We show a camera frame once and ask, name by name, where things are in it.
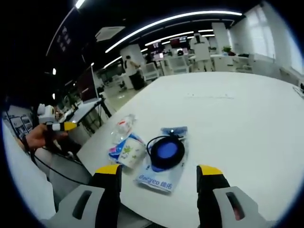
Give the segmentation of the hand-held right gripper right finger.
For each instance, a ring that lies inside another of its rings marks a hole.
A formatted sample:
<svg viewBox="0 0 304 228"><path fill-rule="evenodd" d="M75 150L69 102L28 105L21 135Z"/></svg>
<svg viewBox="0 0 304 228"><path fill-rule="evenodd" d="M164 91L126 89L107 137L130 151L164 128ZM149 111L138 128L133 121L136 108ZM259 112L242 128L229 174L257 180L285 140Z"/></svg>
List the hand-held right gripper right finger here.
<svg viewBox="0 0 304 228"><path fill-rule="evenodd" d="M200 228L273 228L258 204L245 192L230 186L221 170L197 166L197 208Z"/></svg>

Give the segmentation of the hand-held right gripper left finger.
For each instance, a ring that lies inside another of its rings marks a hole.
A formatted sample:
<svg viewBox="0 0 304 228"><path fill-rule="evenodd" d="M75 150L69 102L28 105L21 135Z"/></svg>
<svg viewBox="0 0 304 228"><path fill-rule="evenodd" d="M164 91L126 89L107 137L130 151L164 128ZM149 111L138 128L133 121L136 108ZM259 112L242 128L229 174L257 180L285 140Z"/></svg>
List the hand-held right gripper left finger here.
<svg viewBox="0 0 304 228"><path fill-rule="evenodd" d="M43 227L117 227L121 184L121 165L106 165L97 169L87 185L78 186L61 200L54 216L41 220Z"/></svg>

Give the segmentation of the person's left hand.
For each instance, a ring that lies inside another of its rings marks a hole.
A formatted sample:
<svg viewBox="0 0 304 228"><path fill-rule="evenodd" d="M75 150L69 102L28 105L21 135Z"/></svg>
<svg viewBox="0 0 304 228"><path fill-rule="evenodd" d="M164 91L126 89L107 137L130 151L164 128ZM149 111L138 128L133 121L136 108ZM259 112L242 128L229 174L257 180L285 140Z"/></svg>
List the person's left hand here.
<svg viewBox="0 0 304 228"><path fill-rule="evenodd" d="M44 147L48 142L67 137L68 133L54 132L48 129L45 124L39 124L30 133L25 136L27 148L30 150Z"/></svg>

